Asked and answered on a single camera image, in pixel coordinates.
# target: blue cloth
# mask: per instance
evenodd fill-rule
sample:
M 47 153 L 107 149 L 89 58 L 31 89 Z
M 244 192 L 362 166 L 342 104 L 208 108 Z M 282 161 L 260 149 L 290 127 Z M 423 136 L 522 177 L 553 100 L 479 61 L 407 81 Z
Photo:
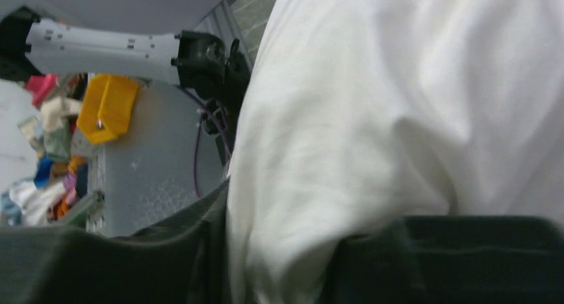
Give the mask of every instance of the blue cloth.
M 0 212 L 6 215 L 9 226 L 21 225 L 21 208 L 10 198 L 10 188 L 23 181 L 29 181 L 29 179 L 25 178 L 12 183 L 7 190 L 0 194 Z
M 37 140 L 40 140 L 43 138 L 43 126 L 41 126 L 41 123 L 38 123 L 35 125 L 34 129 L 33 129 L 33 133 L 35 133 L 35 138 Z
M 76 169 L 76 194 L 82 198 L 88 192 L 88 164 L 83 164 Z
M 37 172 L 35 172 L 35 177 L 33 178 L 33 183 L 37 188 L 42 188 L 49 183 L 53 163 L 54 162 L 46 156 L 43 156 L 41 160 L 39 160 Z

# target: orange cloth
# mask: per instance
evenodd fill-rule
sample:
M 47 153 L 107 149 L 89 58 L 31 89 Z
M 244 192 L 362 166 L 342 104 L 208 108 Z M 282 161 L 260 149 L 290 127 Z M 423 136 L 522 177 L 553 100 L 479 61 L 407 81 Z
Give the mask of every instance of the orange cloth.
M 55 206 L 55 219 L 62 218 L 65 214 L 69 212 L 69 206 L 67 205 L 66 199 L 62 199 L 59 204 Z
M 60 176 L 64 176 L 69 171 L 69 164 L 66 162 L 55 162 L 51 166 L 50 180 L 54 180 Z
M 69 162 L 69 172 L 76 174 L 76 169 L 86 163 L 86 158 L 82 156 L 71 156 Z

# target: gray plastic part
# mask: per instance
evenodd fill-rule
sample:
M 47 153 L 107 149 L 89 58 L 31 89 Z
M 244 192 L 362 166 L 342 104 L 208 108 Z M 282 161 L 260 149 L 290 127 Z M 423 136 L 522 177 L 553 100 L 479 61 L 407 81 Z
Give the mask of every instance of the gray plastic part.
M 42 73 L 113 73 L 180 84 L 170 59 L 178 56 L 174 33 L 134 35 L 73 27 L 41 19 L 29 29 L 27 59 Z
M 227 46 L 241 38 L 226 1 L 196 30 L 217 35 Z M 240 51 L 250 64 L 243 44 Z M 104 145 L 90 166 L 88 190 L 104 192 L 99 216 L 104 218 L 105 236 L 130 235 L 196 200 L 192 169 L 197 109 L 190 98 L 164 82 L 155 81 L 139 92 L 128 133 Z M 201 195 L 223 180 L 214 138 L 203 132 L 198 180 Z

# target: white shirt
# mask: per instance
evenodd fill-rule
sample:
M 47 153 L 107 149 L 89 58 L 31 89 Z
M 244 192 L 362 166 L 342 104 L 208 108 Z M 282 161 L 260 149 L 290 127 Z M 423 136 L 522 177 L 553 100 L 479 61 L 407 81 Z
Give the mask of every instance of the white shirt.
M 278 0 L 241 111 L 231 290 L 313 303 L 409 214 L 564 223 L 564 0 Z

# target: yellow plastic piece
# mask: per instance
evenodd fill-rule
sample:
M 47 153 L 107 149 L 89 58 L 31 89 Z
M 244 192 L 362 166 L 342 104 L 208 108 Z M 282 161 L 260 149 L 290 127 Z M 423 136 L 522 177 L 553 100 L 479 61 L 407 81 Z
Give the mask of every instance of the yellow plastic piece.
M 92 144 L 126 134 L 139 84 L 125 76 L 96 75 L 88 83 L 76 126 Z

